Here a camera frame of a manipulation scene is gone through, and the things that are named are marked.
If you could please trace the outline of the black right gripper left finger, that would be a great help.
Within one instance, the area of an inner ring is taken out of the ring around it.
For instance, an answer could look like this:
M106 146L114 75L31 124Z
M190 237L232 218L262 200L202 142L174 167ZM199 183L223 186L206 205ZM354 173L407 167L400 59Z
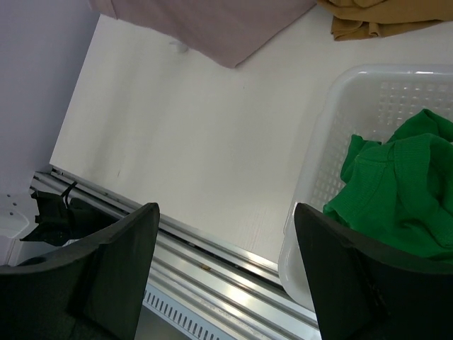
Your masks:
M68 246L1 267L2 339L133 339L160 211L147 203Z

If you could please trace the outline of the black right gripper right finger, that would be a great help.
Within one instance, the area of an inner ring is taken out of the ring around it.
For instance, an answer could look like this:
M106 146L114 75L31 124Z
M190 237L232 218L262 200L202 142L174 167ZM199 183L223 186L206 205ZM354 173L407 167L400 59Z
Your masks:
M452 265L299 203L294 224L322 339L451 339Z

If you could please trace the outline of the green tank top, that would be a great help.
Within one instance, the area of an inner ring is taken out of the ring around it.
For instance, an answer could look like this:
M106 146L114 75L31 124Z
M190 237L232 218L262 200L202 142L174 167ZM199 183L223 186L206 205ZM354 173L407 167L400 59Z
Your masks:
M345 184L324 215L431 261L452 263L452 121L423 109L387 142L352 135Z

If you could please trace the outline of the pink tank top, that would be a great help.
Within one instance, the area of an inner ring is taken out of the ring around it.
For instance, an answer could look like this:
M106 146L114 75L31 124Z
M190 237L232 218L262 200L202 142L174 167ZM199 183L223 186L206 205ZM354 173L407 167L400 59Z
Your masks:
M314 1L104 0L104 16L150 28L233 69L313 8Z

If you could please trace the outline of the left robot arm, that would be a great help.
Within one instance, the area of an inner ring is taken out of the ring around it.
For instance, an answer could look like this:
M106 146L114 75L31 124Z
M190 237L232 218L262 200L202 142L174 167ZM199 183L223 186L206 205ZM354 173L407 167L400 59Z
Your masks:
M25 230L30 220L27 217L29 193L1 193L1 265L7 265L13 243Z

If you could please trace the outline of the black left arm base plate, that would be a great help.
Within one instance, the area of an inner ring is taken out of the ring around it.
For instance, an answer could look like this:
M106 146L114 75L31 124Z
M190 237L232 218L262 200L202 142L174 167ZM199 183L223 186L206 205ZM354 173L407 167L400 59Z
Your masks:
M22 242L44 242L61 247L70 240L82 239L117 222L117 218L89 203L69 198L76 185L76 182L72 183L60 195L33 191L30 197L38 207L37 226L21 238Z

